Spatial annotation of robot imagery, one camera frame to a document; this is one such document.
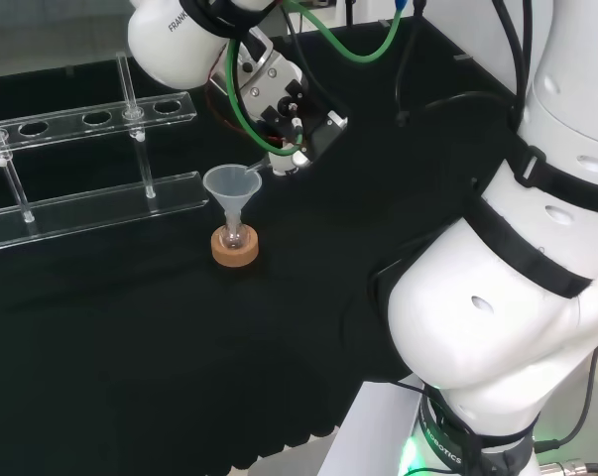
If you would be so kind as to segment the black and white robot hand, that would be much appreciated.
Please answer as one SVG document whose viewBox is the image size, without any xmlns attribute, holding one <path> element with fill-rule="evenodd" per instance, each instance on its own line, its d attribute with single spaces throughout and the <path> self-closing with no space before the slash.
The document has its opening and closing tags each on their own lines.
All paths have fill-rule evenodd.
<svg viewBox="0 0 598 476">
<path fill-rule="evenodd" d="M 280 177 L 295 174 L 310 164 L 305 155 L 307 132 L 303 123 L 304 94 L 302 84 L 293 79 L 277 103 L 262 112 L 266 134 L 277 138 L 275 147 L 285 152 L 298 148 L 288 156 L 269 154 L 270 167 Z"/>
</svg>

